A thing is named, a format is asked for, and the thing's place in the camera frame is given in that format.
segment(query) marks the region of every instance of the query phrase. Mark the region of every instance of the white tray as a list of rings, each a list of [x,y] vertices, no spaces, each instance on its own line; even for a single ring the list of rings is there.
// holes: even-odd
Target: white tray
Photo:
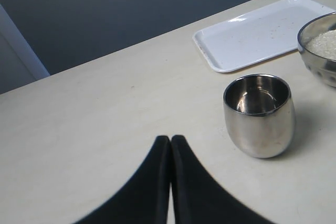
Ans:
[[[297,33],[334,10],[311,0],[281,0],[204,28],[193,39],[211,68],[226,73],[297,48]]]

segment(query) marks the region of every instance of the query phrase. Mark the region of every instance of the bowl rim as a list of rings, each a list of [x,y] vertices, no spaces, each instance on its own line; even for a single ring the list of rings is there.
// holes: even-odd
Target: bowl rim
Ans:
[[[263,77],[270,77],[270,78],[274,78],[274,79],[277,79],[279,80],[281,83],[283,83],[287,89],[288,89],[288,95],[285,99],[285,101],[279,105],[278,107],[272,109],[272,110],[269,110],[269,111],[266,111],[266,112],[261,112],[261,113],[245,113],[245,112],[241,112],[241,111],[237,111],[235,110],[234,108],[232,108],[226,101],[226,94],[229,90],[230,87],[232,87],[237,81],[239,80],[243,80],[245,78],[249,78],[249,77],[255,77],[255,76],[263,76]],[[291,99],[292,97],[292,93],[291,93],[291,90],[290,90],[290,87],[288,85],[288,83],[278,77],[278,76],[274,76],[273,74],[267,74],[267,73],[253,73],[253,74],[248,74],[246,76],[242,76],[242,77],[239,77],[237,79],[235,79],[234,81],[232,81],[226,88],[225,88],[225,91],[224,91],[224,94],[223,94],[223,101],[224,101],[224,104],[232,111],[238,113],[238,114],[242,114],[242,115],[250,115],[250,116],[257,116],[257,117],[263,117],[263,116],[267,116],[267,115],[270,115],[270,114],[273,114],[274,112],[278,111],[280,108],[282,108],[285,104],[287,104],[287,102]]]
[[[327,13],[327,14],[324,14],[322,16],[319,16],[317,18],[314,18],[312,19],[311,21],[307,22],[304,26],[301,27],[301,29],[299,30],[298,32],[298,35],[297,35],[297,40],[298,40],[298,43],[299,45],[304,48],[306,51],[310,52],[312,55],[315,55],[321,59],[325,59],[325,60],[330,60],[330,61],[333,61],[333,62],[336,62],[336,60],[333,60],[333,59],[329,59],[329,58],[326,58],[326,57],[323,57],[323,56],[320,56],[320,55],[317,55],[317,54],[314,54],[313,52],[309,51],[302,43],[301,43],[301,39],[300,39],[300,35],[302,34],[302,31],[307,27],[309,26],[311,23],[315,22],[316,20],[319,20],[319,19],[322,19],[324,17],[327,17],[327,16],[331,16],[331,15],[336,15],[336,11],[335,12],[332,12],[332,13]]]

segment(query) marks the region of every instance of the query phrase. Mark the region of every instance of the white table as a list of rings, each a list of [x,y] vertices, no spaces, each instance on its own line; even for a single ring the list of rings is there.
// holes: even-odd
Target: white table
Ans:
[[[79,219],[130,178],[157,135],[177,133],[223,187],[270,220],[336,223],[335,90],[297,52],[215,73],[191,39],[275,1],[244,3],[0,95],[0,223]],[[336,8],[336,0],[314,1]],[[224,88],[250,73],[275,74],[292,89],[296,139],[274,159],[248,157],[226,132]]]

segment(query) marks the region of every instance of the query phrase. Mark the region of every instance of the metal bowl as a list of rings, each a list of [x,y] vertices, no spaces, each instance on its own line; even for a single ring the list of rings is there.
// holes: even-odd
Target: metal bowl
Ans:
[[[327,85],[336,87],[336,60],[313,54],[307,50],[308,42],[336,29],[336,12],[323,15],[305,24],[298,33],[298,49],[307,69]]]

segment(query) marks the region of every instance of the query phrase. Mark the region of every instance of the stainless steel cup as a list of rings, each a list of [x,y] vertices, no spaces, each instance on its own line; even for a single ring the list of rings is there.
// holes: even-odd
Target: stainless steel cup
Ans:
[[[233,81],[224,92],[225,123],[234,144],[252,157],[282,153],[295,131],[295,111],[288,84],[269,74]]]

